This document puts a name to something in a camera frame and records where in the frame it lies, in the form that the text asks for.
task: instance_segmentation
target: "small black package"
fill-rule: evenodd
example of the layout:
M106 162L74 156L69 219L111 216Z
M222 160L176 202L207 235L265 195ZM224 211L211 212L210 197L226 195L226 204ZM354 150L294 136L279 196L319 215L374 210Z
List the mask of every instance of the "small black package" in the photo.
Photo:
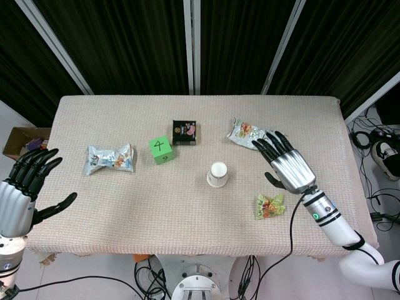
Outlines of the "small black package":
M172 129L173 145L196 145L196 121L175 121Z

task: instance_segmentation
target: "orange object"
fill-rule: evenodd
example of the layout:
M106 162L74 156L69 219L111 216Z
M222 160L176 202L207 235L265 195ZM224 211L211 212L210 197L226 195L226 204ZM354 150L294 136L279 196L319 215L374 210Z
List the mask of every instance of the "orange object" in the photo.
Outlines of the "orange object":
M151 256L150 254L133 254L133 260L135 263L138 263L139 261L143 261L149 258L150 256Z

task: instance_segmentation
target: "green cube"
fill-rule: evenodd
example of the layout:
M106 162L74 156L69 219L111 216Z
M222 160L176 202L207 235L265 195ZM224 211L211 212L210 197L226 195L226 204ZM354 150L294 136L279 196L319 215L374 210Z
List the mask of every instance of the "green cube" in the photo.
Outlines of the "green cube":
M174 151L171 149L166 136L160 136L156 139L152 139L149 141L149 146L156 164L166 163L167 161L175 158Z

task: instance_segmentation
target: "textured table cover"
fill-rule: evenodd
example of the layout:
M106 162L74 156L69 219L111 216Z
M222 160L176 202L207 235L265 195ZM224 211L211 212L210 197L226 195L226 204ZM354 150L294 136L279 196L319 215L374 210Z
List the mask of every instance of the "textured table cover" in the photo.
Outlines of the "textured table cover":
M38 208L78 197L65 211L35 226L36 252L149 254L286 254L289 220L298 195L276 189L257 152L226 139L233 117L284 132L317 176L318 186L368 242L378 242L366 206L346 127L333 97L308 96L68 96L61 99L49 149L63 157L47 177ZM174 146L176 158L156 165L150 139L172 135L175 120L197 121L196 146ZM84 174L88 145L135 150L134 173L102 169ZM228 167L220 189L206 174ZM255 198L283 191L287 211L256 221ZM309 213L296 213L294 254L344 254Z

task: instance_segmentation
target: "purple item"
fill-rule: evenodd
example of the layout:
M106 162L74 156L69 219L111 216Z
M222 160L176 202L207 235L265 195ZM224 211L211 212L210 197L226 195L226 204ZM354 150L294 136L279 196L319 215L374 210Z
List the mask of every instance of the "purple item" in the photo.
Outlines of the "purple item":
M42 139L34 139L33 141L30 141L29 143L26 144L26 148L31 151L35 150L37 148L40 148L40 145L43 143Z

